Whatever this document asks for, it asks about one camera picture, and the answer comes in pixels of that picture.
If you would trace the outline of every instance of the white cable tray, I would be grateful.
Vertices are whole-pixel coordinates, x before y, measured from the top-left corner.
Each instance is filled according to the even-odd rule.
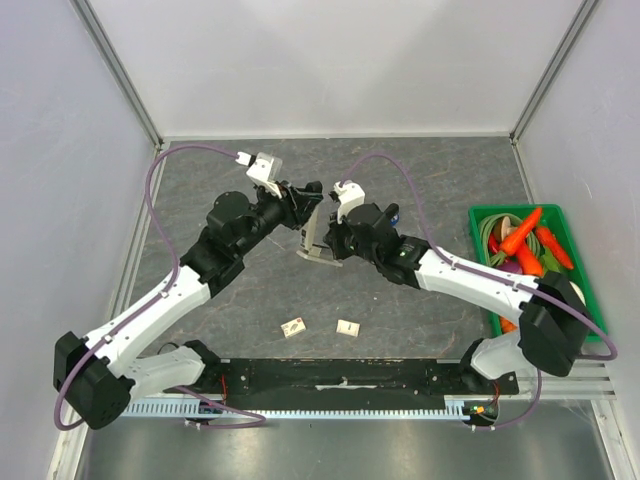
[[[468,420],[462,413],[464,402],[445,400],[443,410],[251,410],[251,413],[273,419],[305,420]],[[212,414],[200,411],[200,401],[180,397],[148,397],[129,405],[122,413],[123,417],[154,418],[244,418],[232,413]]]

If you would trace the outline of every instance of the grey floor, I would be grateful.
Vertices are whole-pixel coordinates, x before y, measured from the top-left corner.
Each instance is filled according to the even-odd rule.
[[[283,159],[282,179],[294,185],[320,180],[328,191],[361,155],[384,151],[410,170],[435,238],[452,253],[474,258],[468,209],[492,203],[526,203],[507,138],[394,138],[253,140],[220,142],[231,150],[266,152]],[[400,205],[398,228],[422,236],[405,180],[383,160],[355,173],[367,198],[381,207]],[[239,190],[254,198],[245,170],[206,151],[169,158],[157,198],[162,223],[179,253],[195,241],[215,198]],[[324,232],[332,203],[321,205]],[[460,357],[475,339],[489,335],[479,308],[442,295],[387,282],[364,261],[342,268],[295,254],[299,234],[279,227],[246,258],[232,285],[169,329],[147,353],[168,341],[194,338],[223,357]],[[150,231],[134,287],[134,299],[169,271],[168,255]],[[290,339],[280,325],[302,317],[307,331]],[[360,323],[358,338],[335,333],[338,319]]]
[[[420,138],[223,142],[284,160],[282,178],[319,179],[329,188],[360,155],[385,151],[410,169],[435,237],[473,258],[467,210],[524,203],[505,138]],[[402,232],[420,235],[404,180],[372,161],[357,172],[369,199],[401,207]],[[244,171],[203,152],[169,159],[157,207],[178,251],[196,239],[217,195],[251,193]],[[323,205],[327,214],[331,204]],[[246,258],[246,270],[221,295],[189,314],[150,348],[200,338],[224,357],[459,357],[488,335],[478,308],[443,295],[387,283],[358,259],[336,269],[295,255],[296,233],[277,230]],[[169,270],[154,232],[143,251],[134,298]],[[284,339],[280,324],[301,316],[308,330]],[[339,318],[360,336],[335,333]],[[501,418],[523,402],[502,402]],[[198,432],[177,420],[123,418],[91,434],[78,479],[563,479],[612,478],[588,402],[543,404],[523,424],[472,434],[458,423],[272,420],[260,429]]]

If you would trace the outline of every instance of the green vegetable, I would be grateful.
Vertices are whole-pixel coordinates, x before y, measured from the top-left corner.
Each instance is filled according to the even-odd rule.
[[[540,257],[540,263],[542,264],[542,268],[544,268],[544,273],[547,273],[547,271],[565,273],[565,268],[560,265],[560,262],[558,262],[558,260],[556,260],[556,257],[553,256],[551,250],[549,250],[547,247],[543,248],[544,253]]]

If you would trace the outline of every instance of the toy carrot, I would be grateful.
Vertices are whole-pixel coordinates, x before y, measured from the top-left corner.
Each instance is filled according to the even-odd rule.
[[[506,253],[508,256],[515,255],[520,245],[524,244],[527,235],[534,229],[534,227],[540,221],[542,216],[542,207],[536,207],[536,209],[529,214],[527,218],[518,226],[515,232],[507,236],[500,244],[500,250]]]
[[[526,242],[522,242],[518,250],[516,250],[516,259],[522,267],[522,273],[525,275],[534,275],[541,277],[543,274],[542,265],[528,247]]]
[[[504,317],[500,317],[500,330],[502,330],[502,333],[513,332],[514,330],[517,330],[517,329],[518,327],[516,327],[509,320],[507,320]]]
[[[558,243],[558,240],[551,230],[543,226],[537,227],[536,237],[538,237],[538,240],[540,240],[542,245],[551,251],[556,260],[558,260],[564,268],[573,270],[573,262],[571,261],[571,258],[569,258],[567,252]]]

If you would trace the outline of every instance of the grey mat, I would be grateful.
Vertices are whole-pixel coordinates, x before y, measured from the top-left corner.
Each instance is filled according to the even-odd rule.
[[[506,138],[395,138],[252,140],[219,142],[228,149],[264,151],[283,159],[282,179],[294,185],[322,181],[329,191],[361,155],[384,151],[410,170],[435,238],[454,254],[474,258],[468,209],[490,203],[526,203]],[[400,205],[398,229],[422,236],[404,179],[383,160],[355,173],[370,201]],[[191,150],[169,158],[156,202],[179,254],[196,240],[215,198],[239,190],[253,200],[245,170],[219,155]],[[324,219],[332,211],[321,205]],[[456,358],[490,334],[486,314],[442,294],[387,282],[370,264],[352,258],[342,268],[295,254],[299,233],[279,227],[245,258],[245,271],[206,305],[191,312],[150,346],[201,339],[223,357],[443,357]],[[150,231],[134,287],[136,299],[168,273],[170,262]],[[307,331],[285,339],[280,325],[302,317]],[[360,336],[335,333],[339,318],[361,324]]]

